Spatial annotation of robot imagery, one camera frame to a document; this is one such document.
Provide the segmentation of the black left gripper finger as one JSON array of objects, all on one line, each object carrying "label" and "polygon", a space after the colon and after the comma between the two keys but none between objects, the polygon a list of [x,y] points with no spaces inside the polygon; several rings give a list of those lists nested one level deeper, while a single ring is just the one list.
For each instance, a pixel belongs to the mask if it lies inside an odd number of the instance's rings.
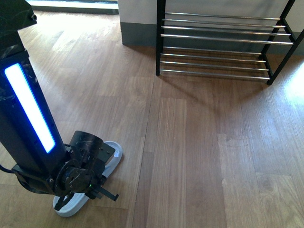
[{"label": "black left gripper finger", "polygon": [[61,197],[55,196],[54,209],[56,211],[60,211],[73,198],[73,196],[74,196],[73,193],[69,193],[66,196],[61,196]]},{"label": "black left gripper finger", "polygon": [[117,199],[119,197],[119,194],[113,195],[112,193],[110,193],[108,190],[104,189],[101,186],[96,186],[94,188],[94,193],[98,199],[101,199],[102,196],[106,196],[107,198],[111,199],[112,201],[117,201]]}]

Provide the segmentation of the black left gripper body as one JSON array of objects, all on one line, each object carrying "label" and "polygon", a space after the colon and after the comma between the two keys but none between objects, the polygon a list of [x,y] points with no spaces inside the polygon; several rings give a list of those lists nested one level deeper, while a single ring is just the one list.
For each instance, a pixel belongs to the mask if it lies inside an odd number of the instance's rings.
[{"label": "black left gripper body", "polygon": [[103,172],[114,156],[114,148],[101,138],[83,131],[75,131],[68,146],[69,160],[57,176],[56,195],[83,193],[95,199],[94,188],[102,187],[107,180]]}]

